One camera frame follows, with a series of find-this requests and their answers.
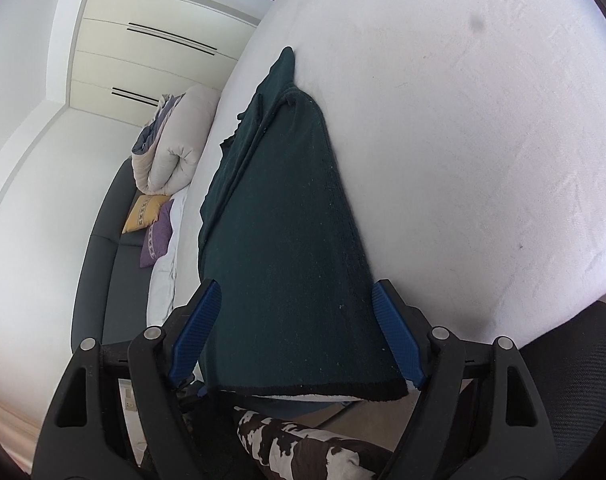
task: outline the gray sofa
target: gray sofa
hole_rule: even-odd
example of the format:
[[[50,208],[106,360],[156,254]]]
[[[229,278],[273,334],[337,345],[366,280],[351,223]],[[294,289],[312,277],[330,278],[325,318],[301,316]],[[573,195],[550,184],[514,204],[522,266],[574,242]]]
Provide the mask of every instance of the gray sofa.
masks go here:
[[[128,158],[100,206],[87,245],[74,302],[72,352],[86,337],[109,344],[145,329],[152,275],[152,267],[139,267],[145,230],[121,234],[140,195]]]

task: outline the blue gripper pad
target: blue gripper pad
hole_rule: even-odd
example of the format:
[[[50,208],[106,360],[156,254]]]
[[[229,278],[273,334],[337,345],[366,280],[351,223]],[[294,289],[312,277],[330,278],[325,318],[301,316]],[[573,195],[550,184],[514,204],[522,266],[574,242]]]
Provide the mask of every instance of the blue gripper pad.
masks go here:
[[[372,288],[372,306],[401,375],[411,381],[414,387],[422,387],[427,377],[420,366],[419,346],[394,302],[379,282]]]
[[[174,343],[172,366],[167,374],[174,387],[192,374],[220,309],[221,288],[217,282],[211,282]]]

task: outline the cabinet door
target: cabinet door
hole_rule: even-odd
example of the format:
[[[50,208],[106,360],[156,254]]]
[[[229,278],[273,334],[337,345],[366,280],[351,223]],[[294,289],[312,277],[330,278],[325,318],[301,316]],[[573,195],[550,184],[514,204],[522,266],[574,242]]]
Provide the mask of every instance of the cabinet door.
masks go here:
[[[72,79],[103,88],[121,89],[152,99],[159,99],[162,94],[182,94],[194,84],[191,79],[169,72],[80,51],[74,56]]]
[[[238,59],[255,27],[186,0],[87,0],[84,18],[143,25],[207,45]]]
[[[76,50],[113,57],[170,72],[222,90],[236,60],[185,46],[119,23],[83,19]]]
[[[70,106],[136,126],[143,126],[156,111],[156,104],[144,102],[143,98],[118,95],[109,88],[80,81],[72,81]]]

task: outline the rolled comforter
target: rolled comforter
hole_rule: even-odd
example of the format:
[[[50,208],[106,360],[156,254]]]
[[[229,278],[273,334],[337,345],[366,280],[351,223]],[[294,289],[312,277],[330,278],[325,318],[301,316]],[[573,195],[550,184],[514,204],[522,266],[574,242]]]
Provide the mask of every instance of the rolled comforter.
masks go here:
[[[172,195],[192,181],[219,98],[218,90],[201,84],[181,96],[163,95],[132,148],[142,193]]]

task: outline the dark spot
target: dark spot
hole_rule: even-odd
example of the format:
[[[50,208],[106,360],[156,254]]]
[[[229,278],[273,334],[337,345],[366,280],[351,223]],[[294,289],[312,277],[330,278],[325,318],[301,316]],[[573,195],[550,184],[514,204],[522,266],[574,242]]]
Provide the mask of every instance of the dark spot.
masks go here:
[[[481,34],[485,31],[485,19],[478,14],[472,14],[469,17],[469,28],[474,34]]]

